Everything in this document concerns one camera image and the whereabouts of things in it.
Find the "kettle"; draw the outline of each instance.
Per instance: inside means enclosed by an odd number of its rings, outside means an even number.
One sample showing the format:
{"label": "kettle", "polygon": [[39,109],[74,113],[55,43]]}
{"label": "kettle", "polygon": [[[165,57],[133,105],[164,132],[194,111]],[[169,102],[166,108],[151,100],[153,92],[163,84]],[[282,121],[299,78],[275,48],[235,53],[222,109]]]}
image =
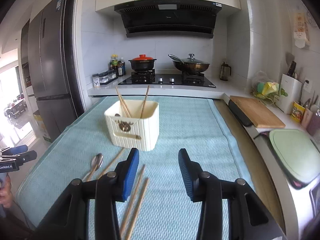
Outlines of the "kettle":
{"label": "kettle", "polygon": [[229,76],[231,76],[231,67],[223,62],[220,69],[220,79],[223,81],[228,81]]}

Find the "white plastic box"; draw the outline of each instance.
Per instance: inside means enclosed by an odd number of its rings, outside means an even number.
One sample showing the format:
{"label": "white plastic box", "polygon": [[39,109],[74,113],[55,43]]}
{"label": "white plastic box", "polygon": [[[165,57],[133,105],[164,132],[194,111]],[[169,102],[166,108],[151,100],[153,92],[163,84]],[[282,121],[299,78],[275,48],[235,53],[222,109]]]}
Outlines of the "white plastic box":
{"label": "white plastic box", "polygon": [[125,100],[125,102],[132,118],[126,117],[120,101],[104,112],[112,143],[123,148],[153,150],[159,136],[159,103],[146,101],[141,119],[143,100]]}

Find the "kitchen counter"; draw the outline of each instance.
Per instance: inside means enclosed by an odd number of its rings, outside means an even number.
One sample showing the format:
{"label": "kitchen counter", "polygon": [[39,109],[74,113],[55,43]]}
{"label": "kitchen counter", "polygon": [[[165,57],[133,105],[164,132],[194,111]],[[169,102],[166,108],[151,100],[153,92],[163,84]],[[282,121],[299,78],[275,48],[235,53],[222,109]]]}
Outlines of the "kitchen counter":
{"label": "kitchen counter", "polygon": [[[91,88],[88,90],[88,95],[98,97],[117,95],[116,85],[129,76],[130,74],[127,74],[108,85],[102,85],[100,88]],[[228,104],[230,96],[252,97],[252,95],[233,85],[231,82],[224,82],[212,77],[207,77],[207,79],[209,79],[216,88],[151,84],[149,95],[222,99],[226,104]],[[122,95],[145,95],[147,86],[148,85],[119,85],[118,88]],[[298,129],[306,132],[299,123],[293,121],[290,115],[283,113],[279,108],[273,106],[268,106],[268,108],[285,123],[286,129]],[[244,128],[259,150],[273,179],[282,207],[287,237],[289,240],[298,240],[301,238],[303,229],[307,223],[313,218],[309,191],[320,182],[320,176],[307,187],[300,190],[294,189],[277,164],[265,140],[262,137],[256,138],[260,132],[271,129],[256,128],[254,126]]]}

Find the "wooden cutting board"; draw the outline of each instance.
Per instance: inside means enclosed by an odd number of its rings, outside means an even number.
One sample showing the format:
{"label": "wooden cutting board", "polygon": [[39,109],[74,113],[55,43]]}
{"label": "wooden cutting board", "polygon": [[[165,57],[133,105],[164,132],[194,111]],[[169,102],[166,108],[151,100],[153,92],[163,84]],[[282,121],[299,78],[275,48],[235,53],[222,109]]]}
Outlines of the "wooden cutting board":
{"label": "wooden cutting board", "polygon": [[257,128],[284,128],[285,124],[262,102],[255,98],[230,96]]}

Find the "stainless steel refrigerator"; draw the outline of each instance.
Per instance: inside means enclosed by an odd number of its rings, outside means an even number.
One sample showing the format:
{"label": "stainless steel refrigerator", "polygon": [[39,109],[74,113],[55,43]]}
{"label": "stainless steel refrigerator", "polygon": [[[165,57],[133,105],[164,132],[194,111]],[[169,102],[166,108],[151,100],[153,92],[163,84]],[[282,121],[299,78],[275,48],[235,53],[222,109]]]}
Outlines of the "stainless steel refrigerator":
{"label": "stainless steel refrigerator", "polygon": [[83,113],[72,55],[73,1],[52,0],[29,24],[30,77],[52,141]]}

